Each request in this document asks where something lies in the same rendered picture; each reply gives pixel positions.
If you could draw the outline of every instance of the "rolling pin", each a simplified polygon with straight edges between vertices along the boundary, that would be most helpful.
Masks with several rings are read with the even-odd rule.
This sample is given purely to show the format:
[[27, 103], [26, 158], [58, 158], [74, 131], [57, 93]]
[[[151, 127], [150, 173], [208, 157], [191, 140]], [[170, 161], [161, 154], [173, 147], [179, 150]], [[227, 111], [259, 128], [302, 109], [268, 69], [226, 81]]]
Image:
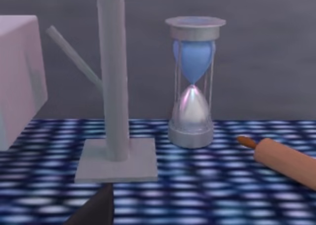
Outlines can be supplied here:
[[255, 150], [254, 159], [257, 162], [316, 190], [316, 159], [270, 138], [258, 144], [244, 136], [237, 137], [237, 141]]

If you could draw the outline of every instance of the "rolling pin handle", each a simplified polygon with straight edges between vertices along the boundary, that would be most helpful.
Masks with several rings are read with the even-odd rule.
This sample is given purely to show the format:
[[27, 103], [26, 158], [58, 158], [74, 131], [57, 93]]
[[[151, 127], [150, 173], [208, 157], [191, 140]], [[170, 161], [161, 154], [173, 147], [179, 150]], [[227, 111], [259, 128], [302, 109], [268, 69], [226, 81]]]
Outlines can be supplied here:
[[251, 138], [249, 138], [249, 137], [238, 136], [238, 137], [237, 137], [237, 141], [238, 141], [241, 145], [243, 145], [243, 146], [245, 146], [245, 147], [252, 148], [252, 149], [255, 149], [256, 146], [257, 146], [257, 143], [256, 143], [254, 140], [252, 140]]

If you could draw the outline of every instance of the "table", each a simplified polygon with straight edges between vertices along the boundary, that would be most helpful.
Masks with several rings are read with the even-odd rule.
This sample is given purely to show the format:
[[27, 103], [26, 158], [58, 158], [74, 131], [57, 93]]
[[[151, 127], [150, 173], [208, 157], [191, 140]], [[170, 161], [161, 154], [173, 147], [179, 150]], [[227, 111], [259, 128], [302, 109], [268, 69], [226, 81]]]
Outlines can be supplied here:
[[[159, 181], [115, 184], [115, 225], [316, 224], [316, 192], [235, 141], [270, 137], [316, 156], [315, 121], [216, 121], [213, 144], [197, 150], [170, 144], [164, 120], [132, 120], [130, 132], [156, 138]], [[62, 224], [101, 187], [73, 179], [83, 141], [103, 136], [102, 120], [30, 122], [0, 152], [0, 224]]]

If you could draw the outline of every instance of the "white cube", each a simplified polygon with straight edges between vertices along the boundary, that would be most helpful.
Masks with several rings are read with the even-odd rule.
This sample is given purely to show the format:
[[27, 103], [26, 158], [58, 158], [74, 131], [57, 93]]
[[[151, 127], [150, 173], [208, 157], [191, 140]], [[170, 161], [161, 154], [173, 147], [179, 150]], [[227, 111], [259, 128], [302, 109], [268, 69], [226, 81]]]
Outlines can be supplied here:
[[37, 17], [0, 15], [0, 151], [14, 143], [46, 101]]

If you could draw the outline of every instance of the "gray wall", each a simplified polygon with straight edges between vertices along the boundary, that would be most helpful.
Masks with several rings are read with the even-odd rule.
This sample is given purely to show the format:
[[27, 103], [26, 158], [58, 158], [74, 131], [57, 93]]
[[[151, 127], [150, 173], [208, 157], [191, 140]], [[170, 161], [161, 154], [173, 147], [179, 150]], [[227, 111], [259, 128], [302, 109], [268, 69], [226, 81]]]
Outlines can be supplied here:
[[[164, 20], [227, 20], [217, 41], [215, 119], [316, 119], [315, 0], [126, 0], [131, 118], [168, 118], [171, 39]], [[37, 118], [102, 118], [102, 98], [45, 35], [50, 25], [100, 76], [96, 0], [0, 0], [0, 14], [35, 14], [49, 101]]]

